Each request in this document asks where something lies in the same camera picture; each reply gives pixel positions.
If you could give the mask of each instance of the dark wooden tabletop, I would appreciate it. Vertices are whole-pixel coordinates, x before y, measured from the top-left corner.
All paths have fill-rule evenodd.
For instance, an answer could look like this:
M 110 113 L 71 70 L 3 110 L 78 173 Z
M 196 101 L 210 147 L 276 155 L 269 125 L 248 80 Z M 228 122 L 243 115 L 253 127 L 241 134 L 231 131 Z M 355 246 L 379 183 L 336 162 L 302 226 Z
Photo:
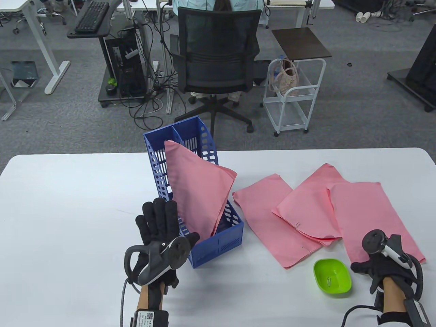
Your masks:
M 290 60 L 331 57 L 331 53 L 308 27 L 272 31 Z

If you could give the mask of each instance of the black glove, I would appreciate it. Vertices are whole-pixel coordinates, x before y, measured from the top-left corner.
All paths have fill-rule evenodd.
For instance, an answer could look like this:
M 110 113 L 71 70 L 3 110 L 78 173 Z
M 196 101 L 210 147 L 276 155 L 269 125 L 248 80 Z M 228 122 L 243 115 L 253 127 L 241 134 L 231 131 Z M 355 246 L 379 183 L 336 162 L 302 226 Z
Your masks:
M 143 215 L 136 217 L 136 225 L 139 228 L 142 241 L 144 245 L 149 245 L 151 242 L 156 241 L 161 243 L 161 251 L 179 236 L 179 223 L 177 218 L 177 203 L 175 201 L 165 201 L 162 198 L 154 199 L 153 203 L 146 202 L 142 206 Z M 191 249 L 195 243 L 200 239 L 198 233 L 190 233 L 186 236 Z M 140 253 L 138 262 L 133 268 L 132 275 L 129 278 L 130 282 L 137 282 L 138 276 L 142 269 L 148 263 L 148 255 Z M 175 288 L 179 283 L 175 270 L 169 270 L 161 277 L 155 280 L 152 284 L 160 285 L 164 283 L 165 286 L 172 286 Z
M 397 264 L 389 257 L 385 257 L 381 253 L 369 255 L 369 260 L 366 262 L 353 262 L 351 270 L 355 273 L 368 274 L 372 278 L 372 284 L 369 292 L 373 294 L 377 287 L 383 289 L 383 279 L 391 277 L 398 287 L 404 292 L 407 299 L 414 297 L 414 292 L 411 287 L 412 283 L 416 283 L 417 279 L 413 275 L 413 271 L 405 269 Z

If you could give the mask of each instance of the pink cloth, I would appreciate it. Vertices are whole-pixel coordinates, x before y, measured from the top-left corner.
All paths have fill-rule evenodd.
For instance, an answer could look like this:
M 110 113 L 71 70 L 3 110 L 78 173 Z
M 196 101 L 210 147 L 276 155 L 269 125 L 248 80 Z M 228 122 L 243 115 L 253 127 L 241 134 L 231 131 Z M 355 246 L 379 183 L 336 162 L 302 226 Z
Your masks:
M 236 173 L 173 141 L 165 141 L 165 156 L 179 215 L 188 230 L 204 241 L 216 232 Z
M 327 186 L 346 182 L 332 165 L 325 163 L 289 193 L 272 211 L 306 237 L 330 245 L 341 237 Z
M 329 187 L 336 220 L 351 262 L 369 259 L 362 248 L 363 237 L 381 229 L 388 237 L 400 234 L 404 252 L 425 261 L 415 241 L 403 225 L 380 183 L 339 183 Z
M 320 243 L 303 236 L 271 212 L 291 191 L 289 185 L 274 174 L 233 193 L 248 225 L 285 269 L 321 248 Z

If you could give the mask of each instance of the light blue shirt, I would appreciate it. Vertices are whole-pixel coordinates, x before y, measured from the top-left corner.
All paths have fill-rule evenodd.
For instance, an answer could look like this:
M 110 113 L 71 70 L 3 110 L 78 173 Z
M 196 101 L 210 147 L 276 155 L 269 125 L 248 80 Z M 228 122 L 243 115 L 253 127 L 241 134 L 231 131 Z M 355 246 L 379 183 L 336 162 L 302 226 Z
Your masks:
M 262 10 L 263 0 L 230 0 L 233 11 Z M 215 0 L 173 0 L 173 12 L 178 13 L 178 7 L 210 10 L 214 9 Z

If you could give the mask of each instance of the green object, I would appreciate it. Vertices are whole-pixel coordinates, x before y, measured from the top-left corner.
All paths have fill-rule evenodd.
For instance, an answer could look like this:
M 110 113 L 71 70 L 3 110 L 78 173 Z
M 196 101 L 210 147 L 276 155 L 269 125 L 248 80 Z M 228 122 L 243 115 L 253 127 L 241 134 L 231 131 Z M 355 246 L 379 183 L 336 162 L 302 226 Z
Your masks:
M 112 85 L 112 86 L 117 87 L 118 83 L 116 82 L 116 79 L 111 77 L 108 79 L 108 85 Z
M 339 260 L 318 260 L 313 266 L 313 273 L 319 288 L 328 294 L 343 294 L 351 290 L 350 273 Z

